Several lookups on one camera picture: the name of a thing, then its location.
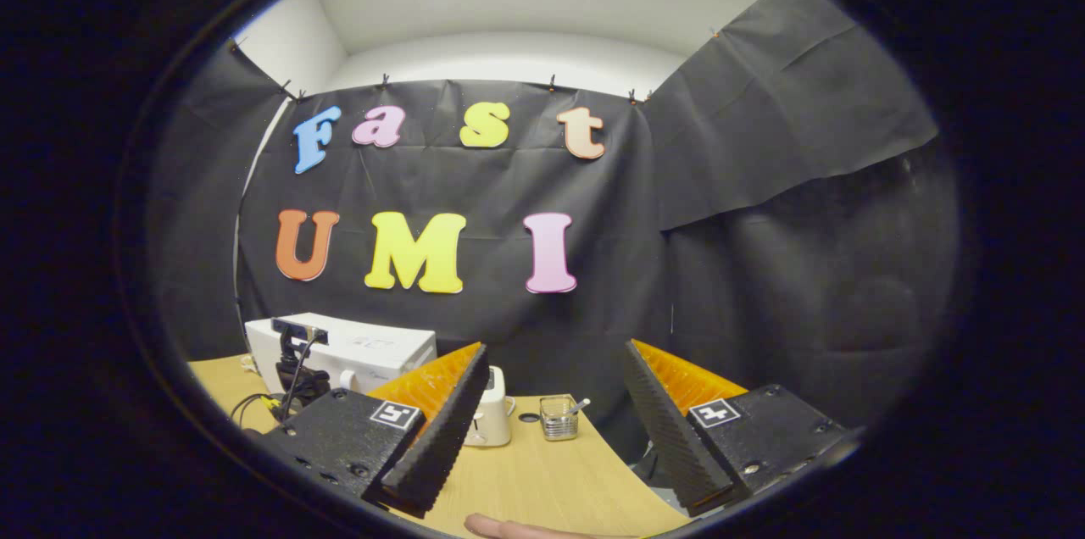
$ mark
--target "hand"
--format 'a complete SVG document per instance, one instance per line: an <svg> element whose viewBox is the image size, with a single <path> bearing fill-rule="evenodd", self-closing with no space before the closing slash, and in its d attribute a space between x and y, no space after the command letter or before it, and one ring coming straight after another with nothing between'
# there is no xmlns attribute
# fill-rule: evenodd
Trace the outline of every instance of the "hand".
<svg viewBox="0 0 1085 539"><path fill-rule="evenodd" d="M463 521L463 527L480 537L488 539L636 539L613 535L582 535L544 528L518 522L498 522L481 514L472 514Z"/></svg>

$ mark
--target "pink letter i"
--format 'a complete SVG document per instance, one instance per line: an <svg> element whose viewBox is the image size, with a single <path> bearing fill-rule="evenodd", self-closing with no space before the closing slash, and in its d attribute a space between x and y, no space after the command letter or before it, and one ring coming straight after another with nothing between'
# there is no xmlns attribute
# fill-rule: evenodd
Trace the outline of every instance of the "pink letter i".
<svg viewBox="0 0 1085 539"><path fill-rule="evenodd" d="M573 218L559 211L527 215L535 252L535 273L527 280L531 293L565 293L576 288L576 279L565 268L565 229Z"/></svg>

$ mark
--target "toaster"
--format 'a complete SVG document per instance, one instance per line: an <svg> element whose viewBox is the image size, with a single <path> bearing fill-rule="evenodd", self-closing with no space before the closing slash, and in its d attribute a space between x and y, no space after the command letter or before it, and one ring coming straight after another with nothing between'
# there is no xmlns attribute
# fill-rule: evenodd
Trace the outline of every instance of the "toaster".
<svg viewBox="0 0 1085 539"><path fill-rule="evenodd" d="M509 416L515 408L516 400L505 395L505 373L500 368L490 365L486 389L478 400L478 408L463 445L493 448L508 444L511 439Z"/></svg>

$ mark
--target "glass cup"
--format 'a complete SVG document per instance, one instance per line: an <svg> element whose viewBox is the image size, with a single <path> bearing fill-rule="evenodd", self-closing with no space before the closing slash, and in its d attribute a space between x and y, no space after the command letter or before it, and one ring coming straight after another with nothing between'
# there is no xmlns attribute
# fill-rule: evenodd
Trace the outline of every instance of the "glass cup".
<svg viewBox="0 0 1085 539"><path fill-rule="evenodd" d="M570 414L569 410L573 406L576 406L576 400L567 395L539 399L539 424L542 426L542 437L547 441L562 441L576 437L577 419L580 412Z"/></svg>

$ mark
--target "white appliance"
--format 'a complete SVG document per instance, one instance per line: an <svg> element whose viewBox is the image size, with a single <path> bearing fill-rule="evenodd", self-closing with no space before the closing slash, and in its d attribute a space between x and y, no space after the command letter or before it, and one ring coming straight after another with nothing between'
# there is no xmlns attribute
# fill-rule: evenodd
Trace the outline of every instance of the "white appliance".
<svg viewBox="0 0 1085 539"><path fill-rule="evenodd" d="M277 316L276 319L328 332L327 345L314 343L305 365L326 370L331 388L369 393L437 358L436 337L431 331L371 325L311 312ZM282 350L280 334L271 329L271 319L250 320L245 323L245 337L268 393L282 393L275 369ZM305 343L302 338L293 341L297 345Z"/></svg>
<svg viewBox="0 0 1085 539"><path fill-rule="evenodd" d="M478 400L468 436L463 446L492 448L505 446L511 439L509 416L516 408L516 400L505 396L505 373L500 368L489 367L489 380Z"/></svg>

